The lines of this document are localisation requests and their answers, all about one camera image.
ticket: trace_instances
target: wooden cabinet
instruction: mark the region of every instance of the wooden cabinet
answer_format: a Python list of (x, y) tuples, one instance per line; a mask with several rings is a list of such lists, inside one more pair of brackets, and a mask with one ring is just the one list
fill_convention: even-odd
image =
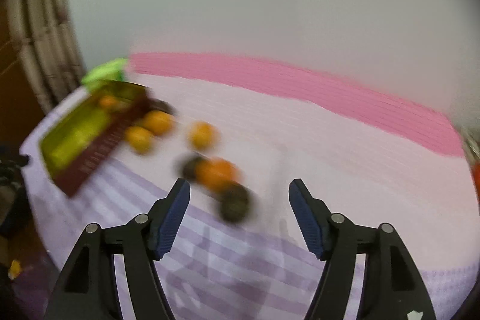
[(0, 146), (17, 151), (43, 117), (10, 40), (5, 0), (0, 0)]

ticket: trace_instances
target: dark round fruit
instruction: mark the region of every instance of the dark round fruit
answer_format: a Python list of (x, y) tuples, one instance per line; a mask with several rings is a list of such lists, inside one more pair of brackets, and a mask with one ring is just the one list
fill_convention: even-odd
[(159, 110), (172, 116), (175, 116), (175, 109), (169, 103), (160, 99), (150, 99), (150, 110)]
[(251, 206), (250, 192), (238, 183), (232, 183), (220, 195), (220, 216), (228, 223), (240, 223)]
[(201, 163), (206, 158), (198, 153), (191, 156), (187, 160), (185, 160), (182, 165), (180, 166), (180, 175), (182, 178), (186, 179), (187, 181), (194, 182), (197, 180), (197, 165)]

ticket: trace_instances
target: table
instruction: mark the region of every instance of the table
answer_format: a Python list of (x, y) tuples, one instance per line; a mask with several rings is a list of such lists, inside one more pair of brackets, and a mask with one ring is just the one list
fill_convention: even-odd
[[(131, 81), (178, 110), (178, 128), (151, 156), (120, 145), (68, 199), (48, 179), (38, 143), (75, 103), (79, 88), (21, 148), (38, 231), (62, 267), (82, 229), (126, 223), (147, 212), (177, 178), (194, 119), (222, 134), (214, 155), (243, 172), (255, 213), (241, 228), (215, 217), (192, 186), (172, 251), (157, 263), (179, 319), (303, 319), (323, 264), (308, 252), (287, 189), (302, 178), (314, 197), (354, 223), (392, 223), (429, 290), (437, 318), (449, 319), (475, 282), (480, 218), (457, 134), (441, 114), (329, 75), (245, 57), (192, 53), (131, 56)], [(364, 259), (358, 256), (346, 319), (356, 317)], [(116, 258), (122, 311), (133, 319), (124, 267)]]

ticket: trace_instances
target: pink stripe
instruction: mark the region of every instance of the pink stripe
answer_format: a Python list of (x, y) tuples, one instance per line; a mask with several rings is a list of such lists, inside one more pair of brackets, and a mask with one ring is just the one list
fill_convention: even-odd
[(217, 53), (135, 53), (130, 60), (133, 70), (140, 74), (201, 79), (307, 100), (403, 136), (433, 152), (463, 156), (459, 136), (443, 114), (326, 73), (266, 59)]

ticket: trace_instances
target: kiwi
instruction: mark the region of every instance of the kiwi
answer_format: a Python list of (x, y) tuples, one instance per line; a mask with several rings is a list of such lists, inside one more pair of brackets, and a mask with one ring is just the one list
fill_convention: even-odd
[(230, 184), (220, 195), (220, 217), (228, 223), (240, 223), (250, 212), (250, 191), (238, 183)]
[(197, 165), (203, 162), (206, 158), (199, 153), (195, 153), (190, 158), (183, 161), (180, 165), (180, 176), (189, 182), (195, 182), (197, 180)]

